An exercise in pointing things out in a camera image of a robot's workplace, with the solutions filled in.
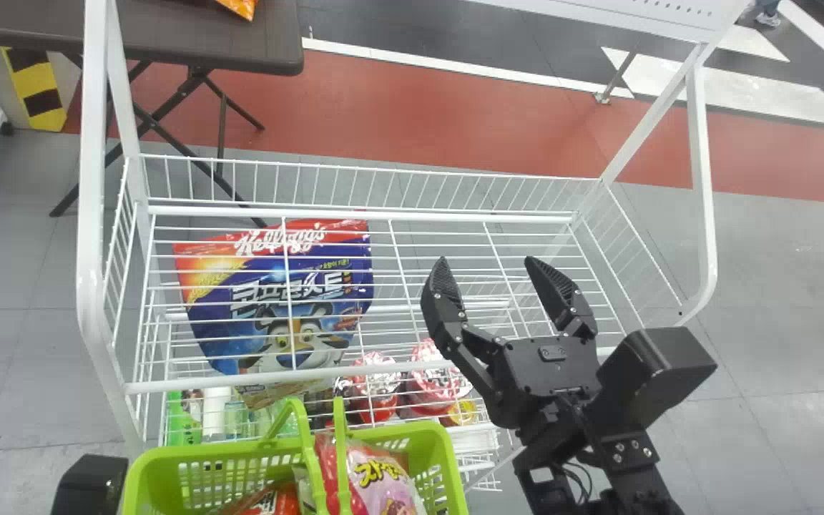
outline pink snack bag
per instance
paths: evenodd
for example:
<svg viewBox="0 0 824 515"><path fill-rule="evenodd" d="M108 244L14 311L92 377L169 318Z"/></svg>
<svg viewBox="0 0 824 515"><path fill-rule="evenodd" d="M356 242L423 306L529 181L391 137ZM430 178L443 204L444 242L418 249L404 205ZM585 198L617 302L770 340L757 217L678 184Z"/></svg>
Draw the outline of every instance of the pink snack bag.
<svg viewBox="0 0 824 515"><path fill-rule="evenodd" d="M314 445L323 472L326 508L339 513L336 444L331 433L317 433ZM357 440L345 443L352 515L425 515L415 482L401 456L385 449L367 446Z"/></svg>

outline green plastic basket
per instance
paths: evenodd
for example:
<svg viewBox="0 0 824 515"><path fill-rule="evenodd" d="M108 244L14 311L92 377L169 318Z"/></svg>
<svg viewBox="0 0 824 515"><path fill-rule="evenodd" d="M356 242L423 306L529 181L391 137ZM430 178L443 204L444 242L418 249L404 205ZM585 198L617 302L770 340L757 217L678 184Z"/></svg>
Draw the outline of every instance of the green plastic basket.
<svg viewBox="0 0 824 515"><path fill-rule="evenodd" d="M298 422L298 436L278 438L288 417ZM333 400L339 472L340 514L350 515L345 441L354 438L371 446L408 454L409 476L425 501L428 515L468 513L464 488L451 438L441 424L413 421L349 431L343 400ZM300 401L288 401L268 434L248 442L206 443L201 446L158 447L142 454L125 480L123 513L162 515L205 513L228 499L255 492L268 483L293 479L292 466L306 466L318 515L329 515L320 463L313 450L307 411Z"/></svg>

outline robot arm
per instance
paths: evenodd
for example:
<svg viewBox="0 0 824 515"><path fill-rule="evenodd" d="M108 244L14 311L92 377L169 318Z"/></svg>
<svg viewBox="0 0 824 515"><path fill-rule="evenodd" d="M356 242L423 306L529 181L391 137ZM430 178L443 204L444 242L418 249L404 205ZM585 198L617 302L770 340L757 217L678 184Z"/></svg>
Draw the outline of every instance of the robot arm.
<svg viewBox="0 0 824 515"><path fill-rule="evenodd" d="M636 330L599 365L596 320L572 280L527 257L524 266L558 335L506 340L469 323L445 258L422 289L429 335L485 401L491 422L516 429L526 449L514 473L534 513L681 514L655 464L647 427L717 365L684 327ZM604 470L598 501L575 501L563 463ZM552 480L532 472L549 469Z"/></svg>

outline shopping cart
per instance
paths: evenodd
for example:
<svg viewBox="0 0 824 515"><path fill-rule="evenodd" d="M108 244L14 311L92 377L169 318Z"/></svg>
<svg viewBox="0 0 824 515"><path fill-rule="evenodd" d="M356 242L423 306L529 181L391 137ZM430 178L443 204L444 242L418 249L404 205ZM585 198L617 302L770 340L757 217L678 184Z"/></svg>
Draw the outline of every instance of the shopping cart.
<svg viewBox="0 0 824 515"><path fill-rule="evenodd" d="M85 346L130 456L169 443L171 391L220 392L215 394L217 406L235 400L232 387L237 386L385 372L408 377L426 369L452 376L451 362L409 359L426 338L418 307L422 284L442 255L455 271L470 320L506 338L555 333L529 287L524 255L541 258L579 285L599 323L601 358L629 330L687 322L710 299L717 279L700 65L742 6L733 4L695 0L667 4L667 9L660 3L627 0L529 3L527 9L544 14L697 42L602 176L589 179L364 167L326 157L220 160L141 153L115 0L87 0L77 309ZM127 156L115 209L107 211L104 205L111 205L112 198L104 198L101 159L105 77L110 79ZM700 286L687 297L673 287L609 188L683 87L689 105L693 190L701 205ZM225 179L242 200L233 201L233 195L208 180L198 182L194 160L223 165ZM307 218L367 224L364 245L370 248L376 293L341 366L298 369L292 360L291 368L283 371L218 373L200 352L187 319L192 304L181 294L173 245L258 230L256 219L294 235L288 225ZM280 304L289 313L295 305L291 297ZM137 314L130 315L124 309L128 307L136 307ZM391 356L395 363L353 365L373 351ZM210 398L200 401L203 413L212 411ZM370 392L363 399L368 406L375 400ZM356 401L359 398L347 398L350 412L364 405ZM500 489L494 469L513 456L499 455L500 443L509 436L490 424L480 398L457 400L457 409L462 401L474 408L467 423L448 430L458 471L468 489ZM371 425L379 429L403 422L393 417Z"/></svg>

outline cable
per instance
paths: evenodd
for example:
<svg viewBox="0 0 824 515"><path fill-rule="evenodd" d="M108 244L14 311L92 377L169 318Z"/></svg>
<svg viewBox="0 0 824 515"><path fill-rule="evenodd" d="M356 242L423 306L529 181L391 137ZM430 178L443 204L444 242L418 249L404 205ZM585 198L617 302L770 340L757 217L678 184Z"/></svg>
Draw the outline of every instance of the cable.
<svg viewBox="0 0 824 515"><path fill-rule="evenodd" d="M583 481L581 477L579 477L574 471L569 469L564 469L563 466L560 466L558 463L553 463L552 468L558 471L562 476L568 477L568 479L574 481L578 484L579 488L581 489L581 496L578 498L578 504L583 504L589 501L589 492L583 486Z"/></svg>
<svg viewBox="0 0 824 515"><path fill-rule="evenodd" d="M593 495L593 476L589 475L589 472L586 469L586 467L581 465L580 463L573 463L573 462L565 462L565 465L576 466L576 467L578 467L578 469L581 469L583 471L583 473L585 473L587 475L587 482L588 482L588 485L589 485L589 488L587 489L588 490L587 499L591 498L591 496Z"/></svg>

